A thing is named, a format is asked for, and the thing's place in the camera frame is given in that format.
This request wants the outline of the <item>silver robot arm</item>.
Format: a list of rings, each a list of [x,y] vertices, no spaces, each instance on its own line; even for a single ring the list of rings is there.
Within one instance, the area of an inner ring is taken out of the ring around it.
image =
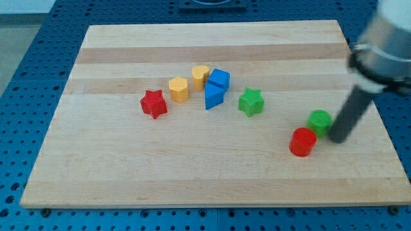
[[[368,93],[410,95],[410,0],[378,3],[348,66],[356,85]]]

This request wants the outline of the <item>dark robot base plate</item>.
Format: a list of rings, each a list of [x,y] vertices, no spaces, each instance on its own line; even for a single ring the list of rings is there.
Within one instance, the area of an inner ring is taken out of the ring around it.
[[[247,0],[178,0],[180,10],[246,9]]]

